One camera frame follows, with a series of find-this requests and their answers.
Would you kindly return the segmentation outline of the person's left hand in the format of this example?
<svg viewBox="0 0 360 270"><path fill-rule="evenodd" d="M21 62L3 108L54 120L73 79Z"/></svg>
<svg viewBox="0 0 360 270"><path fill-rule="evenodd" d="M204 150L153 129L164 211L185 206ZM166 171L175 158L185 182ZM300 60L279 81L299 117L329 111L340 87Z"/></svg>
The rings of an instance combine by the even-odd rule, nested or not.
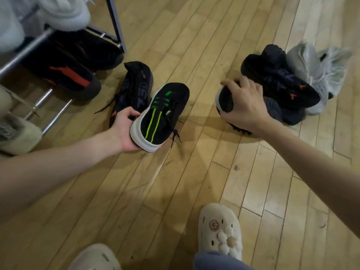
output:
<svg viewBox="0 0 360 270"><path fill-rule="evenodd" d="M134 121L124 119L123 110L118 112L114 118L114 123L110 127L109 132L111 133L116 153L140 150L130 136L130 128Z"/></svg>

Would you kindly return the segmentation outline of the person's right hand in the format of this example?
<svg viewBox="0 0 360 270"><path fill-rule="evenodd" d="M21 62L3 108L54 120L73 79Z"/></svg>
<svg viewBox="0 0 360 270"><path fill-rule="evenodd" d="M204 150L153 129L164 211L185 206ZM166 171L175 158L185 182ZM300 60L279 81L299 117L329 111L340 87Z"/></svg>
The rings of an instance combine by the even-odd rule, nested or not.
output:
<svg viewBox="0 0 360 270"><path fill-rule="evenodd" d="M239 85L227 79L220 83L231 91L233 109L241 110L241 124L233 125L264 138L263 132L271 124L272 118L263 100L263 87L245 76L241 76L238 82Z"/></svg>

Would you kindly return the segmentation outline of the black sneaker with white sole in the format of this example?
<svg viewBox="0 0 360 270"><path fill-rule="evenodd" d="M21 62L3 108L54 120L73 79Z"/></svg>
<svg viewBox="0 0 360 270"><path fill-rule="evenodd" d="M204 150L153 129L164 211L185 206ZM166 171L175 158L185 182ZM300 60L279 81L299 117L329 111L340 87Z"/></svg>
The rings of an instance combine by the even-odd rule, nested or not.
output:
<svg viewBox="0 0 360 270"><path fill-rule="evenodd" d="M219 114L221 114L221 112L229 113L233 110L232 93L227 86L222 86L222 88L218 90L215 103Z"/></svg>

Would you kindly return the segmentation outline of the black sneaker with green stripes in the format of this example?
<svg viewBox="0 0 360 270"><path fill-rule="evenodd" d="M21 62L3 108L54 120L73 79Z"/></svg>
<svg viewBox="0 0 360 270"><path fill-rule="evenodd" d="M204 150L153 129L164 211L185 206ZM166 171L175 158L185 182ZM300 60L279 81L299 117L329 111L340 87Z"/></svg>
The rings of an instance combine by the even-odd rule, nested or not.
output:
<svg viewBox="0 0 360 270"><path fill-rule="evenodd" d="M153 93L149 106L137 117L130 127L130 137L142 150L154 153L172 135L172 146L180 141L175 129L182 114L190 90L186 84L169 82Z"/></svg>

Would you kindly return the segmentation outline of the person's right forearm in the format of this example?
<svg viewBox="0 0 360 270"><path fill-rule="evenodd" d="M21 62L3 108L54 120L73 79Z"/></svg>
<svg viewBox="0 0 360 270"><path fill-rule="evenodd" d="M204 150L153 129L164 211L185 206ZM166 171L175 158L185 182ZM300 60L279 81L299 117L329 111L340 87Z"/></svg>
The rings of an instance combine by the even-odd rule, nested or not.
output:
<svg viewBox="0 0 360 270"><path fill-rule="evenodd" d="M360 174L296 137L271 117L250 130L269 143L319 199L360 239Z"/></svg>

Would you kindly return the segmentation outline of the person's left forearm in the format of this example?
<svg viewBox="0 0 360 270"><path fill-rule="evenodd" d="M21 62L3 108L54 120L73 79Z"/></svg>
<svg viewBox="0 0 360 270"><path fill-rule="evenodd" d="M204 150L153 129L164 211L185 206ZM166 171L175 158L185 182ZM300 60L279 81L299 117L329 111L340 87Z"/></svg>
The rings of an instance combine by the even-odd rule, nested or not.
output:
<svg viewBox="0 0 360 270"><path fill-rule="evenodd" d="M0 224L56 186L122 149L120 134L107 130L71 145L0 160Z"/></svg>

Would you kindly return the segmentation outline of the black sneaker with purple print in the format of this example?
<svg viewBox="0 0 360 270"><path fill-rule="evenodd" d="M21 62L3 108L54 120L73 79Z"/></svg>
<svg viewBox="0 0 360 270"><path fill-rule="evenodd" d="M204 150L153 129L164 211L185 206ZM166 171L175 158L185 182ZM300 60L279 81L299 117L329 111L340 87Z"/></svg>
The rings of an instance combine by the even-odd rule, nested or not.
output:
<svg viewBox="0 0 360 270"><path fill-rule="evenodd" d="M127 107L142 113L149 106L150 95L153 86L153 75L150 68L140 61L124 63L127 70L120 90L115 93L113 99L101 110L101 112L113 104L109 118L109 127L115 122L116 115Z"/></svg>

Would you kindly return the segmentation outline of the dark grey knit sneaker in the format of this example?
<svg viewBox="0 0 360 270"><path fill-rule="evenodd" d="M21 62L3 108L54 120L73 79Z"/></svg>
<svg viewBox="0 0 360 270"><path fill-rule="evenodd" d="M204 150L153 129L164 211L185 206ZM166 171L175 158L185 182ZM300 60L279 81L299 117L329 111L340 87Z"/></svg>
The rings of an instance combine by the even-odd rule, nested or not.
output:
<svg viewBox="0 0 360 270"><path fill-rule="evenodd" d="M263 97L263 99L269 116L277 121L289 126L294 126L303 121L305 118L304 109L289 109L281 107L276 100L270 97Z"/></svg>

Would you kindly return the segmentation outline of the black sneaker with orange mark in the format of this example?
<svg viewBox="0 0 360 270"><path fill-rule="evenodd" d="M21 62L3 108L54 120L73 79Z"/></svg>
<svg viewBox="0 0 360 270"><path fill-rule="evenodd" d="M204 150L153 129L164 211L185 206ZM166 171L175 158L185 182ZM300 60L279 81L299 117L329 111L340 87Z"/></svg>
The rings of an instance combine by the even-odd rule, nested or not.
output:
<svg viewBox="0 0 360 270"><path fill-rule="evenodd" d="M241 74L262 85L263 95L283 108L306 109L320 102L317 91L292 72L286 53L277 45L267 45L260 55L248 55L241 64Z"/></svg>

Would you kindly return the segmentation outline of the plain black shoe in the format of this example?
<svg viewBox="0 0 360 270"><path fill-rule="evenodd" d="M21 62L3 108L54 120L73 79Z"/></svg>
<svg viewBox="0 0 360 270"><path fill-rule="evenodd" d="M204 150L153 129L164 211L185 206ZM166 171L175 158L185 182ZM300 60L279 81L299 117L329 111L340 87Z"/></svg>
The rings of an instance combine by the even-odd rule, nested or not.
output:
<svg viewBox="0 0 360 270"><path fill-rule="evenodd" d="M119 47L86 30L56 31L50 41L94 71L114 69L124 60Z"/></svg>

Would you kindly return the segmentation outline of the beige fuzzy slipper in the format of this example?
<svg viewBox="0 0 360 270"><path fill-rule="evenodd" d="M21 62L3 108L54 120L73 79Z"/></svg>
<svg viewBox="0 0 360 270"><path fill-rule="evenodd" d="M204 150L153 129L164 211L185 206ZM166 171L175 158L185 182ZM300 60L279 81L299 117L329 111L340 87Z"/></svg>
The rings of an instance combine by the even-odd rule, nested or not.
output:
<svg viewBox="0 0 360 270"><path fill-rule="evenodd" d="M10 155L30 152L43 137L41 128L35 124L7 113L0 119L0 151Z"/></svg>
<svg viewBox="0 0 360 270"><path fill-rule="evenodd" d="M11 93L0 85L0 119L3 118L13 107Z"/></svg>

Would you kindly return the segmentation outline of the cream clog with flower charms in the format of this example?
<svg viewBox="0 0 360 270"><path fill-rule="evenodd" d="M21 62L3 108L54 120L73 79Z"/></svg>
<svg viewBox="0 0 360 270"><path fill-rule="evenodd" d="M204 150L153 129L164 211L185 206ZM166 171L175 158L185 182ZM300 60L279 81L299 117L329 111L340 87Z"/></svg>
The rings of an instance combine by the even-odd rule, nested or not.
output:
<svg viewBox="0 0 360 270"><path fill-rule="evenodd" d="M241 228L231 209L218 203L202 207L198 221L198 251L214 251L242 261Z"/></svg>

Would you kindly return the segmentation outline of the white fluffy shoe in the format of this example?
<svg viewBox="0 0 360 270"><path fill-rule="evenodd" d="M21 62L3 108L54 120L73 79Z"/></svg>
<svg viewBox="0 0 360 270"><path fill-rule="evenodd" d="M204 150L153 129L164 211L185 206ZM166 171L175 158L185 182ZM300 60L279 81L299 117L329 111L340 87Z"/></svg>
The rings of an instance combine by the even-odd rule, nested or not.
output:
<svg viewBox="0 0 360 270"><path fill-rule="evenodd" d="M8 0L0 0L0 54L13 51L24 41L25 32Z"/></svg>
<svg viewBox="0 0 360 270"><path fill-rule="evenodd" d="M73 32L91 21L87 0L37 0L40 18L55 30Z"/></svg>

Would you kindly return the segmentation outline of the metal shoe rack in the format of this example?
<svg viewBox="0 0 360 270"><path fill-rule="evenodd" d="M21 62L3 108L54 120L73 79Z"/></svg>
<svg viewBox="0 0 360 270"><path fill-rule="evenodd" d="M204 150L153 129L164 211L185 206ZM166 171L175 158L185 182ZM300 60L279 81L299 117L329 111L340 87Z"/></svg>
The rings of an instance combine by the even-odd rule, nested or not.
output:
<svg viewBox="0 0 360 270"><path fill-rule="evenodd" d="M122 56L127 52L126 44L124 42L124 36L121 29L117 8L115 5L115 0L105 0L109 15L111 18L112 26L115 31L115 36L107 33L103 30L98 29L97 27L92 26L90 23L86 26L87 31L99 35L101 39L110 40L112 44L116 45L120 49ZM53 29L50 25L44 27L44 31L36 37L32 42L25 45L20 51L16 52L15 55L0 68L0 78L8 74L11 70L17 67L22 61L27 58L36 48L38 48L47 38L52 36L56 29ZM53 88L49 89L42 97L36 102L34 107L30 107L29 113L24 117L24 119L30 119L32 115L37 114L38 108L49 98L53 93ZM43 135L45 135L57 122L57 120L65 113L69 106L73 103L74 99L70 99L65 106L55 115L51 122L42 130Z"/></svg>

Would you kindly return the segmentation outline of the person's grey trouser leg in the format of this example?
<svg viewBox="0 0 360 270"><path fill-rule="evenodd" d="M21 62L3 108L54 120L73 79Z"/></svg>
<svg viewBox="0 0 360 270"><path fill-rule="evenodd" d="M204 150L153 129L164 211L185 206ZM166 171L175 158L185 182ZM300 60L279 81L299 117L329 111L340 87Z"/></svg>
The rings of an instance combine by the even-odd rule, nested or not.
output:
<svg viewBox="0 0 360 270"><path fill-rule="evenodd" d="M193 270L254 270L246 263L216 251L197 252Z"/></svg>

